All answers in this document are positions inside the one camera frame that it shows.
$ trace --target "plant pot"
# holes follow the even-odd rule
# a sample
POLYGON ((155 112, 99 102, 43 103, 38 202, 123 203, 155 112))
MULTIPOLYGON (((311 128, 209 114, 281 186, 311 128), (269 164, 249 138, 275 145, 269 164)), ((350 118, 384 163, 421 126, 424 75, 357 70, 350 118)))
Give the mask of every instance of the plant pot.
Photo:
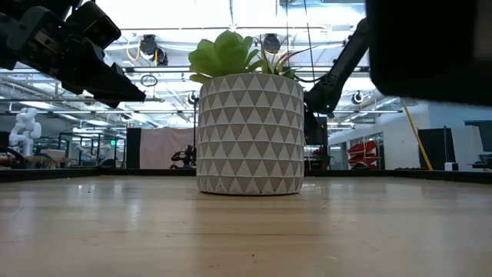
POLYGON ((200 91, 197 182, 225 195, 298 193, 304 177, 304 93, 276 75, 214 78, 200 91))

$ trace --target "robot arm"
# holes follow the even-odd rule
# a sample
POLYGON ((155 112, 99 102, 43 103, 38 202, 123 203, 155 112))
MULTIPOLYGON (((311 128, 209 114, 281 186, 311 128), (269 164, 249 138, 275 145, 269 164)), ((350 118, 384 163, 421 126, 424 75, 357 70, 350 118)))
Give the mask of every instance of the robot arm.
POLYGON ((17 62, 61 81, 79 95, 84 90, 112 108, 120 101, 145 100, 123 74, 104 62, 104 51, 121 32, 94 3, 81 0, 1 0, 0 68, 17 62), (66 18, 72 8, 72 14, 66 18))
POLYGON ((337 107, 345 82, 369 49, 369 25, 362 19, 333 67, 312 90, 304 93, 307 111, 329 115, 337 107))

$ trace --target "green leaf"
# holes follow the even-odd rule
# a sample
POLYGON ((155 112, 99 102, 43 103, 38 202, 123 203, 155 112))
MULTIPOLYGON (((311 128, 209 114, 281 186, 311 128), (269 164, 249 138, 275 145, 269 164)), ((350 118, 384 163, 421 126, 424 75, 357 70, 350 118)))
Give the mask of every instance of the green leaf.
POLYGON ((248 68, 246 68, 245 72, 254 73, 256 71, 256 69, 263 66, 263 64, 264 64, 264 60, 258 60, 256 62, 254 62, 252 65, 248 66, 248 68))
POLYGON ((237 47, 239 45, 242 45, 242 42, 239 42, 236 34, 227 30, 221 33, 217 37, 217 39, 215 39, 215 44, 214 44, 215 54, 221 60, 221 55, 223 55, 223 52, 233 47, 237 47))
POLYGON ((215 49, 214 49, 214 43, 207 40, 207 39, 202 39, 197 46, 197 50, 202 50, 203 55, 206 55, 207 57, 210 58, 210 60, 213 61, 213 63, 217 67, 221 67, 221 63, 218 60, 217 54, 215 54, 215 49))
POLYGON ((249 63, 251 62, 251 60, 259 53, 260 50, 258 49, 255 49, 253 51, 251 51, 248 55, 248 57, 246 58, 246 61, 244 61, 244 65, 245 66, 248 66, 249 63))
POLYGON ((190 70, 212 77, 221 76, 223 74, 221 68, 217 67, 209 57, 202 55, 200 51, 201 50, 196 50, 190 53, 190 70))
POLYGON ((253 45, 253 38, 250 36, 244 38, 243 45, 246 46, 248 49, 250 49, 251 46, 253 45))
POLYGON ((234 32, 234 34, 236 35, 236 38, 238 38, 238 41, 240 43, 242 43, 244 41, 244 38, 242 37, 242 35, 239 35, 237 32, 234 32))
POLYGON ((193 74, 190 76, 190 80, 192 80, 193 82, 199 82, 204 84, 207 81, 211 80, 211 78, 201 74, 193 74))
POLYGON ((221 64, 224 66, 224 74, 235 74, 244 71, 244 61, 248 55, 248 49, 244 45, 238 45, 226 49, 219 55, 221 64))
POLYGON ((286 72, 284 72, 282 76, 284 76, 285 78, 294 79, 294 71, 289 69, 286 72))

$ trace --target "triangle pattern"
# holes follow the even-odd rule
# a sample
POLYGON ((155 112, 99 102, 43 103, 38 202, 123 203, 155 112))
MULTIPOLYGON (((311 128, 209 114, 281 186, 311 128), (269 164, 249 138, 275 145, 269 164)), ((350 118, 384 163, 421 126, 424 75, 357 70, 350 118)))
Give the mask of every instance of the triangle pattern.
POLYGON ((253 142, 247 141, 247 142, 238 142, 239 149, 241 150, 242 157, 245 157, 251 147, 253 142))
POLYGON ((228 123, 232 122, 232 117, 238 108, 224 108, 225 117, 228 119, 228 123))
POLYGON ((268 140, 271 141, 277 131, 278 127, 276 125, 264 125, 264 130, 267 133, 268 140))
POLYGON ((254 143, 254 146, 256 147, 256 149, 258 150, 258 152, 261 154, 261 157, 264 156, 265 152, 267 151, 267 148, 270 146, 269 142, 255 141, 253 143, 254 143))
POLYGON ((277 92, 263 92, 265 98, 268 102, 268 107, 271 107, 274 104, 275 99, 277 98, 277 92))
POLYGON ((272 108, 285 109, 284 103, 282 102, 282 97, 280 95, 280 93, 277 94, 277 98, 275 98, 275 101, 271 106, 272 108))
POLYGON ((256 172, 254 173, 255 177, 268 177, 269 174, 267 172, 267 169, 264 166, 264 161, 260 161, 260 164, 256 168, 256 172))
POLYGON ((235 109, 236 109, 236 111, 234 113, 234 116, 232 117, 231 123, 232 124, 244 124, 244 123, 246 123, 243 115, 239 111, 239 108, 235 108, 235 109))
POLYGON ((251 81, 253 81, 254 74, 243 74, 241 75, 241 79, 243 80, 244 86, 246 88, 251 84, 251 81))
POLYGON ((260 82, 261 88, 264 89, 268 83, 268 80, 270 79, 270 75, 269 74, 257 74, 256 77, 258 78, 258 81, 260 82))
POLYGON ((236 142, 222 142, 222 147, 224 148, 224 153, 227 157, 230 156, 235 144, 236 142))
POLYGON ((232 128, 230 125, 227 125, 227 128, 225 129, 225 133, 222 136, 222 141, 234 141, 236 138, 234 137, 234 133, 232 132, 232 128))
POLYGON ((256 172, 256 169, 258 169, 258 166, 260 165, 261 160, 260 159, 247 159, 246 160, 246 165, 249 168, 249 172, 251 175, 254 176, 254 173, 256 172))
POLYGON ((256 186, 258 187, 260 193, 263 193, 263 189, 268 182, 268 177, 255 177, 254 182, 256 183, 256 186))
POLYGON ((241 99, 241 102, 239 103, 239 106, 241 106, 241 107, 254 107, 254 103, 251 100, 251 96, 249 93, 244 94, 243 99, 241 99))
POLYGON ((221 176, 234 176, 234 171, 232 171, 231 164, 227 159, 225 160, 224 167, 222 168, 221 176))
POLYGON ((273 79, 273 75, 266 75, 266 76, 268 76, 268 82, 263 87, 263 89, 265 91, 276 92, 277 91, 277 86, 275 85, 275 81, 273 79))
POLYGON ((243 192, 246 192, 246 190, 248 189, 249 183, 252 180, 252 177, 237 177, 236 179, 238 180, 238 183, 239 183, 239 186, 241 187, 241 190, 243 192))
POLYGON ((248 90, 248 95, 253 105, 256 105, 256 103, 258 103, 258 99, 262 94, 263 94, 262 90, 248 90))
POLYGON ((251 123, 253 123, 253 124, 263 124, 263 122, 261 121, 261 117, 258 114, 256 108, 253 110, 253 112, 251 112, 251 115, 249 116, 247 123, 248 124, 251 124, 251 123))
POLYGON ((270 108, 271 107, 271 105, 268 104, 268 100, 267 100, 267 97, 265 96, 265 93, 264 92, 261 92, 260 98, 258 99, 258 101, 256 102, 255 105, 257 107, 266 107, 266 108, 270 108))
POLYGON ((234 75, 234 74, 227 75, 224 77, 224 80, 228 83, 229 89, 231 89, 234 86, 234 83, 236 82, 237 79, 239 79, 239 75, 234 75))
POLYGON ((258 81, 257 76, 258 76, 258 74, 253 75, 253 79, 251 80, 251 83, 248 86, 248 90, 263 90, 260 82, 258 81))
POLYGON ((273 108, 271 111, 274 114, 276 123, 279 124, 280 120, 282 119, 282 115, 284 115, 284 110, 279 108, 273 108))
POLYGON ((263 154, 263 159, 270 159, 270 160, 277 159, 277 156, 275 155, 275 152, 272 147, 267 147, 267 150, 265 150, 263 154))
POLYGON ((234 100, 236 100, 236 105, 239 105, 239 103, 241 103, 241 100, 243 99, 245 94, 245 91, 232 92, 232 96, 234 97, 234 100))
POLYGON ((280 121, 278 122, 279 125, 283 125, 283 126, 291 126, 291 123, 289 122, 289 118, 287 117, 287 113, 284 112, 282 114, 282 117, 280 119, 280 121))
POLYGON ((236 82, 232 86, 232 90, 233 91, 244 91, 245 89, 246 89, 246 85, 243 83, 242 78, 237 78, 236 82))
POLYGON ((247 125, 249 132, 251 133, 251 137, 253 139, 256 138, 256 135, 260 131, 261 126, 262 126, 261 124, 248 124, 247 125))
POLYGON ((282 182, 282 178, 270 177, 271 187, 273 188, 274 192, 277 192, 280 182, 282 182))
POLYGON ((237 140, 241 131, 243 130, 244 124, 231 124, 232 133, 234 134, 234 138, 237 140))
POLYGON ((231 88, 229 88, 229 84, 225 81, 225 78, 222 79, 221 86, 217 89, 217 92, 229 92, 231 88))
POLYGON ((214 101, 212 102, 210 108, 222 108, 221 100, 219 99, 219 97, 217 97, 217 94, 213 94, 208 97, 210 97, 211 99, 214 98, 214 101))
POLYGON ((248 141, 253 142, 253 136, 249 132, 249 128, 246 125, 243 125, 243 129, 241 134, 238 136, 238 141, 248 141))
POLYGON ((256 136, 254 137, 254 140, 256 140, 257 142, 269 142, 270 141, 270 139, 268 138, 268 134, 264 129, 264 125, 261 125, 260 130, 258 131, 258 134, 256 134, 256 136))
POLYGON ((238 107, 238 104, 236 103, 236 99, 232 95, 231 92, 225 92, 228 94, 228 98, 225 101, 224 107, 238 107))
POLYGON ((284 177, 284 174, 282 173, 282 170, 280 169, 280 166, 279 166, 278 162, 275 162, 274 168, 271 171, 270 176, 284 177))
POLYGON ((221 100, 222 107, 225 107, 225 102, 228 100, 230 94, 230 92, 219 92, 217 94, 218 98, 221 100))
POLYGON ((229 154, 228 158, 230 159, 237 159, 237 158, 242 158, 242 153, 241 149, 239 148, 239 145, 237 142, 234 144, 234 147, 232 148, 231 153, 229 154))
POLYGON ((222 173, 222 169, 224 169, 225 159, 214 159, 215 168, 218 172, 222 173))
POLYGON ((279 91, 282 85, 284 84, 284 78, 276 75, 272 76, 272 78, 274 79, 275 82, 275 88, 277 88, 275 91, 279 91))
POLYGON ((251 182, 249 183, 249 186, 246 188, 244 193, 251 194, 251 195, 257 195, 260 193, 260 191, 258 190, 256 183, 254 181, 252 181, 252 179, 251 179, 251 182))
POLYGON ((226 193, 229 193, 229 189, 231 188, 232 182, 234 181, 234 177, 221 177, 221 180, 226 193))
POLYGON ((244 122, 248 121, 249 116, 251 115, 253 110, 254 110, 254 108, 252 108, 252 107, 250 107, 250 108, 239 108, 239 112, 243 116, 244 122))
POLYGON ((270 112, 270 108, 256 108, 256 111, 260 115, 261 123, 265 123, 267 121, 267 116, 270 112))
POLYGON ((250 143, 251 143, 251 147, 249 148, 249 151, 245 157, 247 159, 259 159, 259 158, 261 158, 261 154, 258 151, 258 149, 256 148, 256 145, 253 142, 250 142, 250 143))
POLYGON ((246 161, 242 160, 241 167, 239 167, 237 176, 248 177, 250 175, 249 168, 246 165, 246 161))

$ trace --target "white wall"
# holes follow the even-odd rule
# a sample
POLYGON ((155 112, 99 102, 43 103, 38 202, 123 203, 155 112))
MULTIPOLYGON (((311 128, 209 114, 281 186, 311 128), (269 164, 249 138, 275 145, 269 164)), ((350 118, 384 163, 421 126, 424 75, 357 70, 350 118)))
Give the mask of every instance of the white wall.
MULTIPOLYGON (((426 104, 409 107, 416 128, 430 128, 429 109, 426 104)), ((418 143, 411 129, 406 113, 383 114, 373 125, 356 125, 355 130, 334 133, 328 139, 329 145, 350 141, 362 136, 383 132, 384 161, 386 169, 418 168, 418 143)))
POLYGON ((450 103, 429 103, 430 128, 463 127, 465 121, 492 120, 492 108, 450 103))

